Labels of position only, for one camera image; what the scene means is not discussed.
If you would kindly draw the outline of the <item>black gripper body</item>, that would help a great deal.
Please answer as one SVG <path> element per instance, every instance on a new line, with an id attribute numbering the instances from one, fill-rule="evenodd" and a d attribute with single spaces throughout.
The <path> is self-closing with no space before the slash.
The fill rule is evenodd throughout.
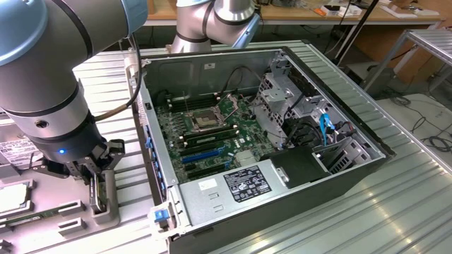
<path id="1" fill-rule="evenodd" d="M 104 139 L 94 119 L 88 115 L 80 126 L 69 133 L 52 138 L 29 137 L 36 148 L 41 151 L 44 158 L 58 162 L 76 162 L 89 170 L 89 153 L 96 141 Z"/>

